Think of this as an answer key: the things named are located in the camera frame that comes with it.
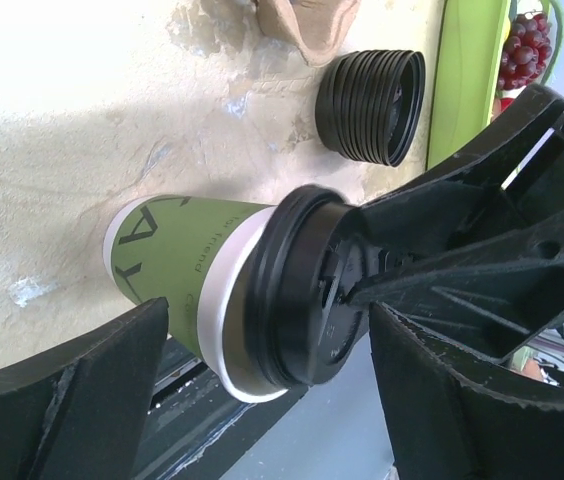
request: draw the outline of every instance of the gray floor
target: gray floor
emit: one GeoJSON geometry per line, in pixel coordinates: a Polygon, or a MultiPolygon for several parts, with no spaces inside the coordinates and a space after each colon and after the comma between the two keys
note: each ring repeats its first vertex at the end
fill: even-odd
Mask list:
{"type": "Polygon", "coordinates": [[[333,381],[311,389],[222,480],[384,480],[392,464],[367,336],[333,381]]]}

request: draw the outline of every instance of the stack of black lids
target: stack of black lids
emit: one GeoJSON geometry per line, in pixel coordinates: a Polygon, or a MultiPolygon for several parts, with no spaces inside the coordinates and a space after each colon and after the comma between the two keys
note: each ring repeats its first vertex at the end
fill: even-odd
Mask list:
{"type": "Polygon", "coordinates": [[[397,167],[413,142],[424,83],[420,52],[367,50],[336,59],[315,105],[320,139],[351,160],[397,167]]]}

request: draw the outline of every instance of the bunch of grapes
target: bunch of grapes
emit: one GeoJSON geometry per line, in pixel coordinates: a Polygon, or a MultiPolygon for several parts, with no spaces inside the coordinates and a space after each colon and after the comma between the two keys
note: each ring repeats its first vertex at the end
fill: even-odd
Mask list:
{"type": "Polygon", "coordinates": [[[548,34],[551,25],[546,14],[533,18],[518,15],[502,51],[498,90],[515,90],[527,86],[546,69],[553,49],[548,34]]]}

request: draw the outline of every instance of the paper cup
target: paper cup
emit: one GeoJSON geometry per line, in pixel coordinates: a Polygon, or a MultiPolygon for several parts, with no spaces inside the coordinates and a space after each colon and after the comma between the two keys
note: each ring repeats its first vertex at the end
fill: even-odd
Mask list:
{"type": "Polygon", "coordinates": [[[260,374],[244,348],[245,265],[274,210],[177,195],[142,198],[116,215],[104,241],[104,263],[120,291],[136,304],[166,297],[169,333],[248,403],[286,392],[260,374]]]}

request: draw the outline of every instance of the black plastic cup lid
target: black plastic cup lid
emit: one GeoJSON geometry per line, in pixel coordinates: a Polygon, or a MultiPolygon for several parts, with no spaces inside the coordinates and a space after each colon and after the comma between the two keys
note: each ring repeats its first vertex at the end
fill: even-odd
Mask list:
{"type": "Polygon", "coordinates": [[[275,385],[313,385],[344,365],[364,312],[345,304],[369,274],[361,211],[315,186],[276,208],[250,262],[245,346],[275,385]]]}

